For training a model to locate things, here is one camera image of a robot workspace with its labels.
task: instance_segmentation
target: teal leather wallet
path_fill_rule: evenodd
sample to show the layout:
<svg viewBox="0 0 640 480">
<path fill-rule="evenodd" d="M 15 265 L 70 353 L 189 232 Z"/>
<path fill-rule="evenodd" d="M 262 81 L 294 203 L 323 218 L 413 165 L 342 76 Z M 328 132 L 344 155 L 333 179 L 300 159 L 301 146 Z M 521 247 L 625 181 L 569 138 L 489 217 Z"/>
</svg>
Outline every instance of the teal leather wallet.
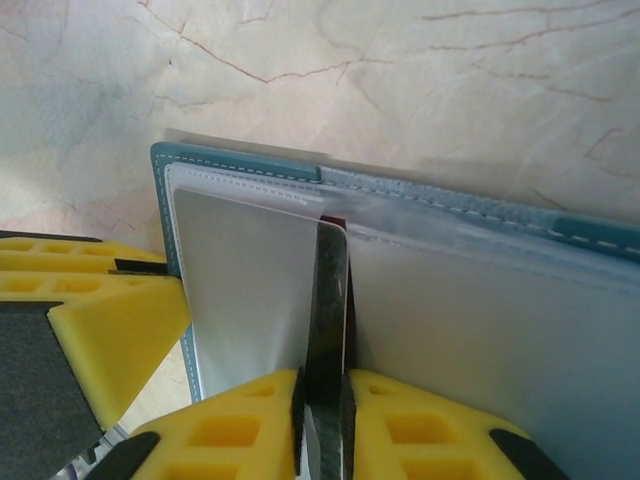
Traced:
<svg viewBox="0 0 640 480">
<path fill-rule="evenodd" d="M 635 478 L 638 229 L 210 143 L 151 148 L 194 401 L 304 363 L 317 225 L 339 218 L 359 366 L 520 425 L 571 478 Z"/>
</svg>

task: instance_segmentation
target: marble surface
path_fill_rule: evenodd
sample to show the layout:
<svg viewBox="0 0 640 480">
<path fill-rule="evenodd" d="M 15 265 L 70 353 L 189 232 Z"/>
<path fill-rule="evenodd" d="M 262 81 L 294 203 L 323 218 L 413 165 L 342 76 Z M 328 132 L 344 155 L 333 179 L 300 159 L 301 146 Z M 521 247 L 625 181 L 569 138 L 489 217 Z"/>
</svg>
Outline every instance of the marble surface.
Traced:
<svg viewBox="0 0 640 480">
<path fill-rule="evenodd" d="M 639 67 L 636 0 L 3 0 L 0 228 L 162 250 L 166 128 L 640 223 Z"/>
</svg>

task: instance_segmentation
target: card slot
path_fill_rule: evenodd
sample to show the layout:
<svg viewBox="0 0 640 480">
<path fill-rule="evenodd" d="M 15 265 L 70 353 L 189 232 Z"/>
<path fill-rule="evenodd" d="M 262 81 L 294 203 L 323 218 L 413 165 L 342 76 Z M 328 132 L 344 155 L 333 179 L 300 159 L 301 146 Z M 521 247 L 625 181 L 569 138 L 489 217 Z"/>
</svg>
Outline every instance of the card slot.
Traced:
<svg viewBox="0 0 640 480">
<path fill-rule="evenodd" d="M 505 417 L 572 478 L 624 477 L 640 289 L 347 230 L 359 367 Z"/>
</svg>

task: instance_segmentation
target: black rubber pad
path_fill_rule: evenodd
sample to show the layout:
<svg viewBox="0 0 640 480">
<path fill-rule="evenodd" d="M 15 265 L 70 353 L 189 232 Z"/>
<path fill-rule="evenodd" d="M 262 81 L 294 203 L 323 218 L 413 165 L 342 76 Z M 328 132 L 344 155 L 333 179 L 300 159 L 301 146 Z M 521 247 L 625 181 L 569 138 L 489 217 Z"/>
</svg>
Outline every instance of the black rubber pad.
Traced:
<svg viewBox="0 0 640 480">
<path fill-rule="evenodd" d="M 304 431 L 304 369 L 298 369 L 296 384 L 291 395 L 291 425 L 293 426 L 293 462 L 296 475 L 300 475 L 302 460 L 302 433 Z"/>
<path fill-rule="evenodd" d="M 86 480 L 131 480 L 159 441 L 156 432 L 144 432 L 120 442 L 89 472 Z"/>
<path fill-rule="evenodd" d="M 569 480 L 569 477 L 528 438 L 498 428 L 491 430 L 489 436 L 525 480 Z"/>
<path fill-rule="evenodd" d="M 0 302 L 0 479 L 48 480 L 102 436 L 47 312 Z"/>
<path fill-rule="evenodd" d="M 51 233 L 13 232 L 0 230 L 0 238 L 41 238 L 44 240 L 71 240 L 73 242 L 101 243 L 102 240 L 94 237 L 74 237 L 72 235 L 53 235 Z"/>
<path fill-rule="evenodd" d="M 137 275 L 169 275 L 166 263 L 145 262 L 142 260 L 115 259 L 117 271 L 113 273 L 127 273 Z"/>
</svg>

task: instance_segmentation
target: wallet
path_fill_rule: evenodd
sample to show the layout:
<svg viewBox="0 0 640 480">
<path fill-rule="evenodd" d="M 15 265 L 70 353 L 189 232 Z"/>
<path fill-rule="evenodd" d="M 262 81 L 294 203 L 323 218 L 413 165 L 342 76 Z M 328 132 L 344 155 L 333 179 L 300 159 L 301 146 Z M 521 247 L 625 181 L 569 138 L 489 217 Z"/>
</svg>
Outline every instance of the wallet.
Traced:
<svg viewBox="0 0 640 480">
<path fill-rule="evenodd" d="M 519 425 L 570 478 L 635 478 L 638 229 L 246 143 L 151 160 L 194 401 L 354 362 Z"/>
</svg>

